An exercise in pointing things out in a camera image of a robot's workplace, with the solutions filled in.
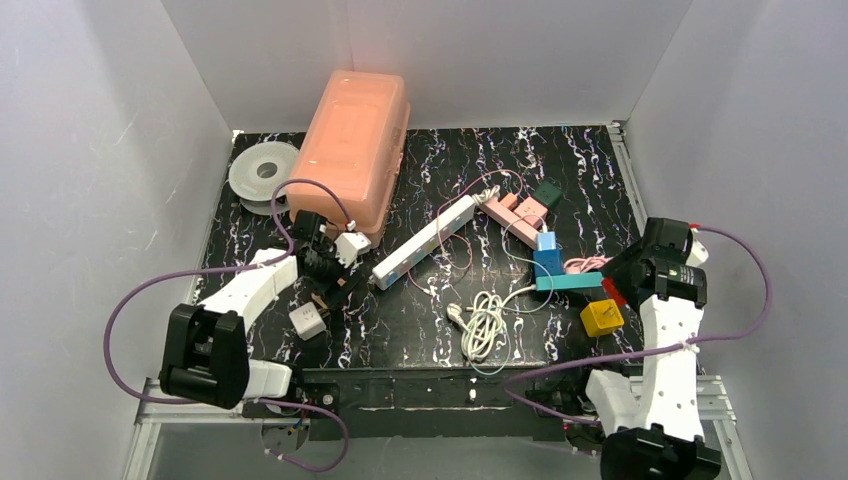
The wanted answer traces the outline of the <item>pink plastic storage box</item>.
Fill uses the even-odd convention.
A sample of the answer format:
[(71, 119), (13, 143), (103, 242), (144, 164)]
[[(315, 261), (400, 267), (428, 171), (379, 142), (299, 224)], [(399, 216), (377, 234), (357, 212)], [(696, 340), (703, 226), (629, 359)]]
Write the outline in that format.
[(376, 247), (388, 220), (410, 115), (402, 77), (332, 73), (284, 188), (294, 219), (302, 210), (337, 232), (353, 220)]

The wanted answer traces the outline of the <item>white power strip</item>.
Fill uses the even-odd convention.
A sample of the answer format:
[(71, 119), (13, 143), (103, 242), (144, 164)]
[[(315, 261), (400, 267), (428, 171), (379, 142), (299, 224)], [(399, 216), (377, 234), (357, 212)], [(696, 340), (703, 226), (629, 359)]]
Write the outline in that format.
[(409, 240), (378, 263), (371, 280), (381, 290), (387, 290), (409, 270), (433, 253), (442, 240), (449, 238), (472, 220), (478, 207), (477, 200), (465, 195), (419, 230)]

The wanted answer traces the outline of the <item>red cube socket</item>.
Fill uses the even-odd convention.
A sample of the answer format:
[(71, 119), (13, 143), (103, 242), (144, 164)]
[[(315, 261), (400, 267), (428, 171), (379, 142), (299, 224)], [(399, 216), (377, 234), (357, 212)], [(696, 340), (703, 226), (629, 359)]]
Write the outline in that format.
[(626, 298), (622, 295), (611, 278), (604, 277), (602, 280), (602, 287), (608, 297), (611, 300), (614, 300), (618, 307), (623, 307), (627, 304)]

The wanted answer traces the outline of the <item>blue cube socket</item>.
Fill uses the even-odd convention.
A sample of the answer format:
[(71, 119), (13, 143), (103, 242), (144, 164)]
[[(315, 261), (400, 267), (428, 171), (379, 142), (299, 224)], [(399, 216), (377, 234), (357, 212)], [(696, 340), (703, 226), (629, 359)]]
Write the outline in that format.
[(533, 262), (534, 276), (537, 278), (564, 274), (564, 259), (559, 248), (535, 250)]

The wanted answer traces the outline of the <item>yellow cube socket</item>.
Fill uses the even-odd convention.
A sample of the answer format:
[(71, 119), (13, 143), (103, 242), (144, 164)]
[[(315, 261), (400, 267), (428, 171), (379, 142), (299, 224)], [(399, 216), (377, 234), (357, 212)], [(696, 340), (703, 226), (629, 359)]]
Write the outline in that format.
[(624, 325), (624, 318), (615, 300), (590, 302), (581, 312), (582, 325), (591, 338), (611, 334)]

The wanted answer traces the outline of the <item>teal power strip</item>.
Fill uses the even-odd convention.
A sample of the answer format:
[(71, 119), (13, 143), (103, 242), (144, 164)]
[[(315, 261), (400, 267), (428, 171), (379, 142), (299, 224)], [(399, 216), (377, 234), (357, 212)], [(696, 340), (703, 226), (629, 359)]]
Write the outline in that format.
[(536, 290), (540, 292), (600, 288), (603, 276), (600, 272), (545, 275), (536, 278)]

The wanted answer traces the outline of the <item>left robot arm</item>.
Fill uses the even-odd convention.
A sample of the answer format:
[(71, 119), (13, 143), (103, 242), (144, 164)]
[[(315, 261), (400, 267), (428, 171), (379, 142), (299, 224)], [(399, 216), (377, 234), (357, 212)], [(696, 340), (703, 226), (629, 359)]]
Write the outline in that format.
[(224, 409), (245, 400), (298, 399), (299, 369), (288, 362), (251, 358), (247, 333), (280, 294), (301, 279), (316, 291), (312, 300), (291, 311), (290, 320), (302, 340), (325, 331), (324, 314), (360, 281), (354, 265), (372, 246), (361, 232), (348, 229), (330, 237), (328, 229), (324, 216), (300, 213), (290, 241), (271, 241), (220, 290), (198, 304), (176, 306), (159, 373), (162, 391)]

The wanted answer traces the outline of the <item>white cube socket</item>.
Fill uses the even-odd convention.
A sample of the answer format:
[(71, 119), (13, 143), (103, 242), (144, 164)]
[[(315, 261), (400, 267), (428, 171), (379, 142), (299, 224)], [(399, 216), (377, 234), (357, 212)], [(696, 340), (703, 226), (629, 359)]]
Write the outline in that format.
[(289, 313), (289, 320), (298, 337), (306, 341), (326, 330), (326, 317), (328, 315), (329, 313), (326, 309), (310, 301), (292, 310)]

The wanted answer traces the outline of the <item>tan cube socket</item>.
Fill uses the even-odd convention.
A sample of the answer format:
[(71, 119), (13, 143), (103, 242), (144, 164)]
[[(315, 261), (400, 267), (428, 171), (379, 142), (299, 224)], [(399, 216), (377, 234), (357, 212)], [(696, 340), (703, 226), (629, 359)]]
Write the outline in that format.
[(311, 299), (312, 299), (312, 302), (316, 305), (316, 308), (318, 309), (318, 311), (321, 312), (322, 314), (329, 312), (331, 310), (331, 307), (326, 303), (326, 301), (323, 299), (322, 296), (317, 295), (317, 294), (312, 294)]

